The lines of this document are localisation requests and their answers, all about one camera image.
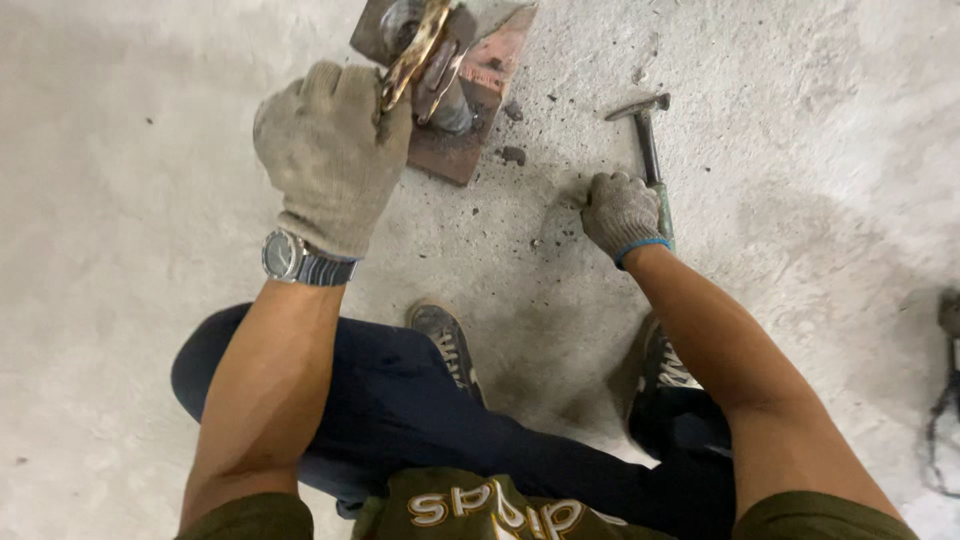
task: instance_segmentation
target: hand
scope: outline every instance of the hand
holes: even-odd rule
[[[373,68],[316,63],[265,101],[253,146],[283,192],[279,226],[323,252],[359,259],[407,161],[409,96],[380,114]]]
[[[657,192],[624,173],[599,173],[580,212],[584,233],[623,270],[623,256],[647,244],[670,247],[657,232]]]

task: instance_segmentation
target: concrete floor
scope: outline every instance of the concrete floor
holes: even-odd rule
[[[567,198],[636,169],[630,124],[604,113],[671,91],[680,255],[797,363],[921,537],[956,538],[960,503],[924,488],[918,443],[943,382],[936,293],[960,280],[960,5],[602,6],[542,3],[513,91],[526,120],[499,117],[466,189],[404,173],[344,313],[399,324],[445,298],[493,408],[643,460],[618,416],[648,306]],[[173,535],[197,428],[171,359],[256,293],[279,207],[253,113],[315,59],[361,61],[361,9],[0,0],[0,540]],[[960,489],[960,429],[942,429]],[[318,537],[347,537],[328,497],[304,497]]]

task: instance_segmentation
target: debris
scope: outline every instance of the debris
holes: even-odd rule
[[[507,104],[507,107],[503,108],[503,112],[515,122],[523,121],[523,111],[520,110],[520,104],[516,102],[516,99]]]
[[[641,82],[647,79],[647,70],[643,69],[643,66],[639,67],[634,73],[633,78],[631,79],[635,85],[639,85]]]
[[[510,161],[516,161],[516,164],[521,167],[527,163],[527,153],[522,148],[515,146],[504,146],[499,156],[503,158],[503,164],[505,165]]]

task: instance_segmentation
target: hammer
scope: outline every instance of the hammer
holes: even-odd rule
[[[632,116],[636,123],[636,134],[640,139],[640,152],[643,154],[643,168],[646,170],[645,182],[647,187],[657,191],[660,201],[659,221],[657,229],[667,243],[670,250],[676,251],[673,239],[673,219],[670,216],[670,200],[666,195],[666,184],[660,178],[660,161],[657,159],[657,142],[654,140],[653,121],[651,113],[654,110],[669,110],[670,94],[662,94],[651,99],[628,105],[607,115],[608,122],[619,120],[624,116]]]

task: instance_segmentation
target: knit glove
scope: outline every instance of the knit glove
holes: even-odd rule
[[[253,121],[256,154],[283,192],[279,226],[335,257],[367,253],[407,161],[409,96],[381,115],[380,91],[373,68],[321,61]]]
[[[590,183],[587,207],[580,212],[584,233],[620,270],[630,250],[647,244],[670,247],[657,232],[657,192],[624,173],[600,173]]]

